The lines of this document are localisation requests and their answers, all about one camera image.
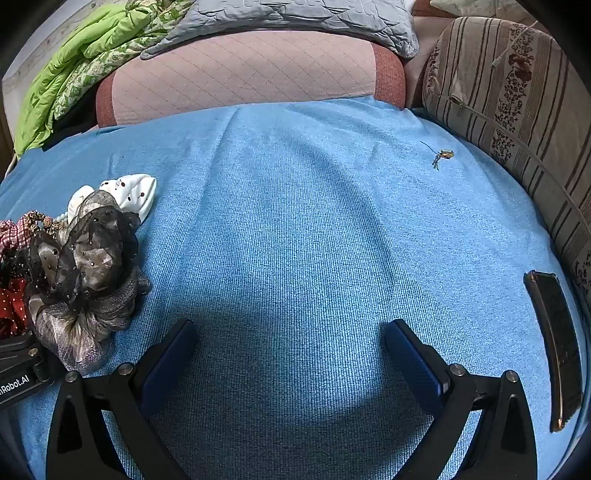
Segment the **blue bed blanket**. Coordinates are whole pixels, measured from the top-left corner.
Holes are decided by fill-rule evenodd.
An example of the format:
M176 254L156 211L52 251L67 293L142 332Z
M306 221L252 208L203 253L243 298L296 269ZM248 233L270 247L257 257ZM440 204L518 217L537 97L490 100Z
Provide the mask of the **blue bed blanket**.
M455 156L432 166L436 151ZM495 160L372 98L227 107L28 152L1 215L65 211L82 185L157 181L138 230L151 291L104 366L179 319L190 366L153 424L193 479L390 479L430 426L384 345L405 320L448 362L516 371L550 477L580 430L550 430L544 340L523 282L564 272L545 222Z

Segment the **small gold earring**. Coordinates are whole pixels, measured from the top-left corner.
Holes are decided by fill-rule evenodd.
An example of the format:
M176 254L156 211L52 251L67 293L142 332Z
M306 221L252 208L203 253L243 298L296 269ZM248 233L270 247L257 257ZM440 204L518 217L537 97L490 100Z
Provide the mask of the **small gold earring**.
M424 146L426 146L434 154L434 159L432 161L432 166L433 166L433 168L435 170L439 170L440 169L440 163L441 163L442 160L449 160L449 159L452 159L455 156L455 152L453 150L440 149L439 151L436 151L428 143L422 141L422 144Z

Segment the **red dotted scrunchie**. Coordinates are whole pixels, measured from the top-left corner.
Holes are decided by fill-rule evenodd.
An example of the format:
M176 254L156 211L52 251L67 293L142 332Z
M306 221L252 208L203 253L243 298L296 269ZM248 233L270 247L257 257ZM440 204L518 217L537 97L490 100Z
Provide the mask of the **red dotted scrunchie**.
M2 340L23 335L29 330L30 320L25 305L27 282L13 278L0 288L0 338Z

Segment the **white cherry print scrunchie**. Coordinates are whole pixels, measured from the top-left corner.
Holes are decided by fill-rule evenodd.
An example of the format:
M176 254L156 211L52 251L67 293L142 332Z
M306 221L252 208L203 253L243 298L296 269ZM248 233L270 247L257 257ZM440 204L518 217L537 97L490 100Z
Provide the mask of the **white cherry print scrunchie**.
M157 181L148 174L131 174L104 180L98 188L83 185L70 198L64 223L68 228L99 207L122 212L137 229L148 216L155 199Z

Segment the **green patterned comforter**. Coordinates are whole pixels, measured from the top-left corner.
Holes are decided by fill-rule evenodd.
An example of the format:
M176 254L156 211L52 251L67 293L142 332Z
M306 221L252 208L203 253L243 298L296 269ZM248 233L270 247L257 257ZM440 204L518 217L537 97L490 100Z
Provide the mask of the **green patterned comforter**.
M162 40L190 1L128 1L98 8L67 37L36 75L23 101L14 152L41 147L90 88Z

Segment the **pink plaid scrunchie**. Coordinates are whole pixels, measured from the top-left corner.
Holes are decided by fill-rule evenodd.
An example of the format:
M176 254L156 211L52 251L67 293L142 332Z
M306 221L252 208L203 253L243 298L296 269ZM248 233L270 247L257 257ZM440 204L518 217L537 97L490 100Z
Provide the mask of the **pink plaid scrunchie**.
M22 216L17 222L0 221L0 252L21 250L30 244L32 237L31 222Z

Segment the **white floral pillow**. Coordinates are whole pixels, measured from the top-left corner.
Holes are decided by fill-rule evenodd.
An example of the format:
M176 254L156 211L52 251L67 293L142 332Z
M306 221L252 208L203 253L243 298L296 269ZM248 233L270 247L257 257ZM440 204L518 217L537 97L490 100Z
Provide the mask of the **white floral pillow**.
M515 22L531 18L515 0L431 0L430 5L456 16L495 17Z

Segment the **pink quilted bolster pillow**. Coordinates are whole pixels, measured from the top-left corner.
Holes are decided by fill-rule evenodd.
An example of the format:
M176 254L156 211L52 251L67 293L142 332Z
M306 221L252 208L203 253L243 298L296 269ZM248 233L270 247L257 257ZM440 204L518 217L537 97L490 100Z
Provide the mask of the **pink quilted bolster pillow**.
M373 96L399 108L399 57L366 40L314 31L252 31L194 40L133 59L96 93L101 127L250 103Z

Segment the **striped floral cushion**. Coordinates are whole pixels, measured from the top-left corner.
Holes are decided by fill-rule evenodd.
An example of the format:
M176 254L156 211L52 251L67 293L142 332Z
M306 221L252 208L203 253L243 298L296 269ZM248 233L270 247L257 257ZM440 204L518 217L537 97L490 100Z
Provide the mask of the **striped floral cushion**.
M423 80L427 112L503 166L590 292L590 94L558 43L523 24L455 19Z

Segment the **black smartphone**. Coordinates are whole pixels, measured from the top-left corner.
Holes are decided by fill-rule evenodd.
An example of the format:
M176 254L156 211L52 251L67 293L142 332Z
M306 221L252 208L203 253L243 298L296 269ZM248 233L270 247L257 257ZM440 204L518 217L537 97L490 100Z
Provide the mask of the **black smartphone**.
M583 401L579 345L566 297L555 274L532 270L524 284L544 340L551 385L550 430L559 432Z

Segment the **grey quilted pillow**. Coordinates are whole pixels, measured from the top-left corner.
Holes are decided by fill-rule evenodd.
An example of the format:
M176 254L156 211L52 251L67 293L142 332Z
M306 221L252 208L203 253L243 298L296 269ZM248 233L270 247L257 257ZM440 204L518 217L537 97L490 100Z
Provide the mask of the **grey quilted pillow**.
M404 59L420 49L403 1L195 1L183 19L140 58L151 59L198 37L260 29L311 30L375 42Z

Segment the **grey black lace scrunchie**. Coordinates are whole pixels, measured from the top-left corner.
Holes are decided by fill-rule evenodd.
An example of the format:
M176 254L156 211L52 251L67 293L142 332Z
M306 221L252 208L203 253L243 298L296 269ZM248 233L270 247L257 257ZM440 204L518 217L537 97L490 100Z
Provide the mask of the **grey black lace scrunchie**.
M96 190L55 235L36 232L27 251L25 305L37 340L64 367L88 374L109 356L151 284L136 261L139 216Z

